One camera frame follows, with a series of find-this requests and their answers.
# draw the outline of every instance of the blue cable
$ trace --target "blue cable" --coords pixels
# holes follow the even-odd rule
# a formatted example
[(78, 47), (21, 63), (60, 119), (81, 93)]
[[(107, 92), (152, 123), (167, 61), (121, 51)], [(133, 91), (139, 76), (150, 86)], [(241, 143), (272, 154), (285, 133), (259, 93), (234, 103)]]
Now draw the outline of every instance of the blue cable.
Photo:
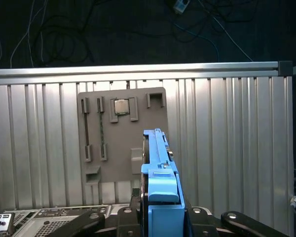
[(195, 33), (192, 32), (192, 31), (189, 31), (189, 30), (184, 29), (183, 27), (179, 26), (178, 24), (174, 23), (173, 21), (172, 21), (172, 23), (173, 23), (176, 27), (178, 27), (179, 29), (181, 29), (181, 30), (183, 30), (183, 31), (185, 31), (185, 32), (187, 32), (187, 33), (193, 35), (193, 36), (199, 37), (199, 38), (201, 38), (201, 39), (203, 39), (203, 40), (206, 40), (206, 41), (208, 41), (209, 43), (211, 43), (212, 46), (214, 46), (214, 48), (215, 48), (215, 50), (216, 50), (217, 60), (218, 60), (218, 62), (220, 62), (219, 52), (218, 52), (218, 49), (217, 49), (216, 45), (214, 44), (214, 42), (212, 42), (212, 41), (211, 41), (210, 39), (208, 39), (208, 38), (205, 38), (205, 37), (203, 37), (203, 36), (199, 36), (199, 35), (195, 34)]

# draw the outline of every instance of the cable connector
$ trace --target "cable connector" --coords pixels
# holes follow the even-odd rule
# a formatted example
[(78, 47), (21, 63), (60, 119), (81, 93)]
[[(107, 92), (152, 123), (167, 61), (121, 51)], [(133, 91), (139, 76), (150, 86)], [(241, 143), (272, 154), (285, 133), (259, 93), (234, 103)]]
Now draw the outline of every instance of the cable connector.
[(290, 201), (290, 205), (296, 208), (296, 196), (293, 196)]

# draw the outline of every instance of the gray fixture plate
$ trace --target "gray fixture plate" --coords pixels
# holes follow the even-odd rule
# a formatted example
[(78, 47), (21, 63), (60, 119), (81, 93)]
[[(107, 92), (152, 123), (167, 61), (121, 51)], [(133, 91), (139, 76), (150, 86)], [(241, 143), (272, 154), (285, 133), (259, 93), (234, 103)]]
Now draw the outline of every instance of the gray fixture plate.
[(85, 184), (139, 179), (143, 130), (168, 133), (165, 89), (85, 92), (77, 100)]

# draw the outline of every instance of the screw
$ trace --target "screw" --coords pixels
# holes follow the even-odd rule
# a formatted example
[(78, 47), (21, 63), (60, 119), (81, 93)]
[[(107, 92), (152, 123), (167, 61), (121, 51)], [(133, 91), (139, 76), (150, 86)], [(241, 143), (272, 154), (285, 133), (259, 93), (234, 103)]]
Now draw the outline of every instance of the screw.
[(132, 212), (132, 209), (130, 209), (130, 208), (125, 208), (125, 209), (124, 209), (124, 212), (125, 212), (125, 213), (131, 213), (131, 212)]
[(199, 209), (199, 208), (193, 208), (193, 211), (194, 211), (195, 213), (200, 213), (200, 212), (201, 212), (201, 209)]
[(230, 219), (236, 219), (236, 218), (237, 218), (236, 214), (234, 214), (234, 213), (228, 213), (227, 216), (228, 216)]
[(96, 213), (92, 213), (91, 215), (90, 215), (90, 219), (97, 219), (99, 216), (98, 216), (98, 214), (96, 214)]

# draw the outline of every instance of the vent grille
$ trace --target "vent grille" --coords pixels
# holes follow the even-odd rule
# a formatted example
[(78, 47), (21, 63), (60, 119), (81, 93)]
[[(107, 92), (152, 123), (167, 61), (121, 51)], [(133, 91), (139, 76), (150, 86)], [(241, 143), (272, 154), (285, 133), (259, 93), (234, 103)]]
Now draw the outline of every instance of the vent grille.
[(15, 224), (23, 217), (23, 214), (18, 215), (17, 217), (14, 218), (13, 220), (13, 225), (15, 226)]
[(57, 230), (59, 227), (63, 226), (64, 224), (68, 223), (69, 221), (53, 221), (50, 222), (48, 225), (43, 225), (38, 232), (35, 234), (35, 237), (44, 237), (55, 230)]

